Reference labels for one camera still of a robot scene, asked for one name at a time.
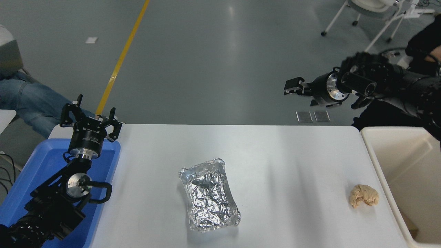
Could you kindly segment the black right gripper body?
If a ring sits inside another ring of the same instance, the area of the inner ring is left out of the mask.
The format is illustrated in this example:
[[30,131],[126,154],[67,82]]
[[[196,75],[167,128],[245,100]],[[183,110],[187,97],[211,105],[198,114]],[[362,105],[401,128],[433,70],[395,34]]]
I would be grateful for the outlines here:
[[337,89],[337,72],[329,72],[317,77],[310,83],[312,97],[321,99],[321,106],[340,103],[340,91]]

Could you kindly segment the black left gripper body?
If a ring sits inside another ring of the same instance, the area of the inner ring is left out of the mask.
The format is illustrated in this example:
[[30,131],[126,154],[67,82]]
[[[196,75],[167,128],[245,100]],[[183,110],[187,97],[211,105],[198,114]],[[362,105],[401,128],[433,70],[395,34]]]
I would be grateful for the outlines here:
[[102,121],[85,118],[73,124],[73,135],[68,147],[72,156],[100,156],[107,132]]

